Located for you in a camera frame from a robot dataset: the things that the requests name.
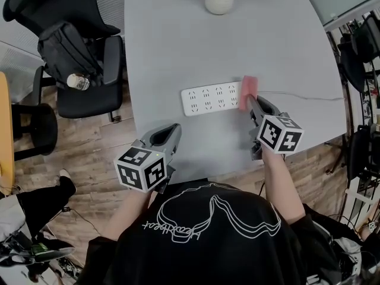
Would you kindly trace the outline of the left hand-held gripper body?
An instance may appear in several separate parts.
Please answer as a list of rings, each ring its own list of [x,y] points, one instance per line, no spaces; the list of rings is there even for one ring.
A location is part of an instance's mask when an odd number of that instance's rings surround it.
[[[148,147],[135,140],[130,148],[123,149],[113,163],[119,183],[143,193],[161,192],[169,183],[175,169],[170,165],[170,155],[164,150]]]

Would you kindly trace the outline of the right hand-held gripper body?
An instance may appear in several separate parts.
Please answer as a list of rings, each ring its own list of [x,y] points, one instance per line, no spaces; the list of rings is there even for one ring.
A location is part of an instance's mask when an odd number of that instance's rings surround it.
[[[252,147],[252,160],[262,159],[262,146],[266,146],[274,154],[293,154],[305,133],[288,113],[275,112],[254,114],[250,111],[255,127],[249,132]]]

